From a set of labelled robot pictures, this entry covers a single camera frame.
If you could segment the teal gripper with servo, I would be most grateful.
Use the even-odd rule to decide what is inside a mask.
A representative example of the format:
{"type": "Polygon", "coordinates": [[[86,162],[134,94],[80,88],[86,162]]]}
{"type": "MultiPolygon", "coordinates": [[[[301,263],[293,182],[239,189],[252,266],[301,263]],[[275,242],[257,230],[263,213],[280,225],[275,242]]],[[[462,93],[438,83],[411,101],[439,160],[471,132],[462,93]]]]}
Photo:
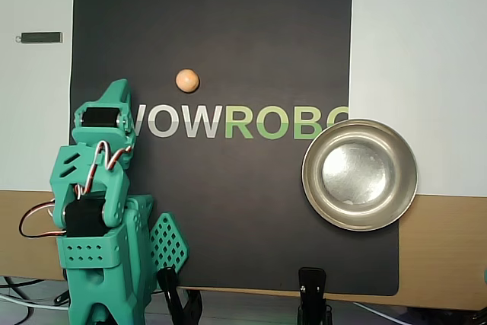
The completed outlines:
{"type": "Polygon", "coordinates": [[[115,151],[120,151],[118,162],[126,170],[135,148],[128,80],[111,82],[99,101],[85,102],[75,111],[72,138],[93,146],[101,140],[108,142],[115,151]]]}

